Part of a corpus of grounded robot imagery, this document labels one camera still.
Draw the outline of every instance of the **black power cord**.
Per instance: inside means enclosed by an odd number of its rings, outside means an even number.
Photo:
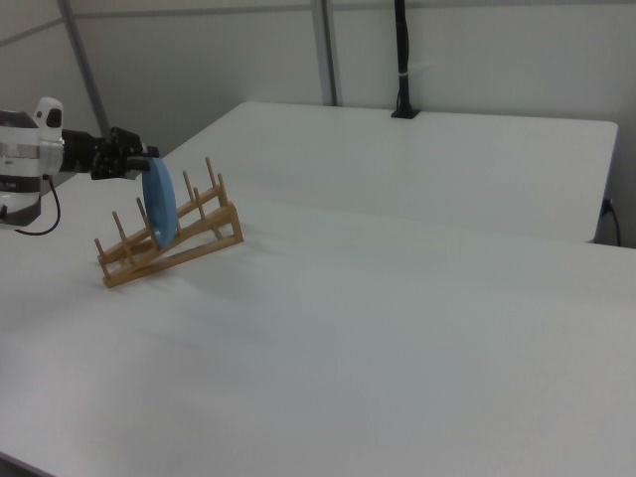
[[[31,236],[31,237],[45,236],[46,234],[49,234],[52,231],[54,231],[56,229],[56,227],[58,226],[58,224],[60,223],[60,217],[62,216],[62,210],[60,208],[60,198],[58,197],[58,193],[56,192],[56,186],[53,185],[53,179],[51,179],[51,176],[45,176],[45,177],[46,177],[46,179],[49,180],[49,186],[51,186],[51,192],[53,192],[53,197],[55,197],[55,199],[56,199],[56,207],[58,209],[58,217],[56,218],[56,222],[47,231],[43,231],[43,232],[27,232],[27,231],[16,230],[16,232],[18,234],[22,234],[23,236]]]
[[[601,209],[600,209],[600,216],[605,217],[605,215],[608,212],[612,215],[612,218],[614,219],[614,226],[616,226],[616,245],[621,246],[620,245],[620,227],[618,226],[618,217],[616,216],[616,211],[614,210],[614,207],[612,206],[612,200],[603,199],[603,204],[601,205]]]
[[[614,225],[616,226],[616,244],[620,246],[620,228],[618,227],[618,218],[616,217],[616,211],[612,207],[611,202],[607,206],[607,212],[609,212],[614,218]]]

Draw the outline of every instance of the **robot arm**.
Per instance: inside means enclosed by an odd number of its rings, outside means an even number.
[[[90,173],[93,180],[132,178],[159,157],[138,135],[113,127],[109,140],[63,129],[63,106],[43,97],[36,112],[0,111],[0,228],[24,227],[40,215],[41,178]]]

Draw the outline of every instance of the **wooden peg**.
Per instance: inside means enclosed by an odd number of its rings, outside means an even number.
[[[123,227],[121,226],[121,222],[119,221],[119,217],[117,216],[117,212],[113,211],[112,216],[115,219],[115,223],[117,224],[117,228],[119,229],[119,236],[121,237],[121,244],[123,245],[123,249],[126,252],[126,256],[128,257],[128,260],[130,260],[130,263],[134,263],[135,259],[132,256],[132,252],[130,251],[130,245],[128,243],[128,238],[126,237],[126,234],[123,231]]]
[[[226,193],[226,185],[223,182],[223,176],[221,174],[219,174],[219,186],[219,205],[221,205],[221,207],[224,207],[228,204],[229,200],[228,194]]]
[[[199,214],[201,215],[201,220],[204,221],[206,219],[206,213],[203,210],[203,204],[201,203],[199,190],[195,187],[194,191],[195,191],[195,202],[197,203],[197,207],[199,208]]]
[[[206,165],[208,166],[208,174],[210,174],[210,180],[212,181],[212,187],[217,187],[217,180],[215,179],[215,173],[212,171],[212,164],[210,164],[210,158],[206,157]]]
[[[103,248],[101,247],[101,243],[99,243],[99,239],[98,238],[95,239],[95,245],[97,245],[97,251],[99,252],[99,258],[100,258],[99,265],[101,265],[101,270],[103,271],[103,276],[105,276],[106,279],[109,279],[110,278],[110,273],[108,273],[108,267],[103,262],[103,258],[104,258]]]
[[[206,221],[206,213],[203,210],[203,204],[201,203],[201,196],[199,196],[199,190],[195,187],[195,201],[197,202],[197,207],[199,208],[199,214],[201,215],[201,221],[205,222]],[[214,232],[215,236],[217,237],[217,239],[222,239],[223,236],[221,235],[221,231],[215,227],[214,225],[210,224],[210,229],[212,229],[212,232]]]
[[[190,185],[190,179],[188,178],[188,173],[183,171],[183,178],[186,181],[186,187],[188,188],[188,195],[190,196],[190,202],[195,202],[195,196],[192,193],[192,186]]]
[[[157,243],[157,237],[155,236],[154,231],[150,227],[150,221],[148,220],[148,216],[146,215],[146,211],[143,209],[143,204],[141,204],[141,199],[137,198],[137,207],[139,207],[139,213],[141,214],[141,218],[143,219],[143,223],[146,226],[146,231],[150,235],[150,239],[154,244],[155,248],[159,248],[159,243]]]

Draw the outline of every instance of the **blue plate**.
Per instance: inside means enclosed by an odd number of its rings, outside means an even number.
[[[150,227],[160,247],[168,246],[177,233],[177,203],[166,165],[160,157],[148,158],[149,171],[143,171],[143,202]]]

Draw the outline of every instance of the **black cable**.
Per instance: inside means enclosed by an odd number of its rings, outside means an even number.
[[[23,236],[31,236],[31,237],[45,236],[46,234],[49,234],[52,231],[54,231],[56,229],[56,227],[58,226],[58,224],[60,223],[60,217],[62,216],[62,210],[60,208],[60,198],[58,197],[58,193],[56,192],[56,186],[53,185],[53,179],[51,179],[51,176],[47,176],[47,179],[49,179],[49,185],[51,186],[51,192],[53,192],[53,197],[56,198],[56,207],[58,209],[58,217],[56,218],[56,222],[47,231],[43,231],[43,232],[27,232],[27,231],[18,231],[18,230],[16,230],[16,232],[18,234],[22,234]]]
[[[609,212],[614,218],[614,225],[616,226],[616,244],[620,246],[620,228],[618,227],[618,218],[616,217],[616,211],[614,211],[611,203],[607,205],[607,212]]]

